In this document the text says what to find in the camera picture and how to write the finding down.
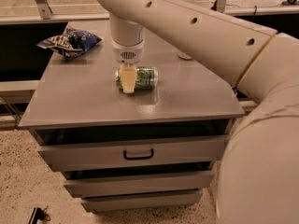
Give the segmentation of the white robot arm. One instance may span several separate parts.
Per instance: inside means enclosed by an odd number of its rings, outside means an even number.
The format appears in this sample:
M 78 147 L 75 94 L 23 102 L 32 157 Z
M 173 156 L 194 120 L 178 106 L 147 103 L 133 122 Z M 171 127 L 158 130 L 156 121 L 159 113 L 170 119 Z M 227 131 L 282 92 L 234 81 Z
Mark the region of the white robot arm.
M 180 0 L 97 0 L 187 53 L 257 107 L 221 160 L 217 224 L 299 224 L 299 48 L 276 30 Z

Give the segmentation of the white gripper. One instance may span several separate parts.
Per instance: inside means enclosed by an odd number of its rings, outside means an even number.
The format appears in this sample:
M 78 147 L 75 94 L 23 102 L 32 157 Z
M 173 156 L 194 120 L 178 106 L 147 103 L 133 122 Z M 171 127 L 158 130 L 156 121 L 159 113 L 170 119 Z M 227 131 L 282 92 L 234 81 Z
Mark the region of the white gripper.
M 114 40 L 111 40 L 112 54 L 118 63 L 122 64 L 120 67 L 121 84 L 124 93 L 135 92 L 135 81 L 137 77 L 137 69 L 134 64 L 141 61 L 144 54 L 145 41 L 133 46 L 124 46 Z

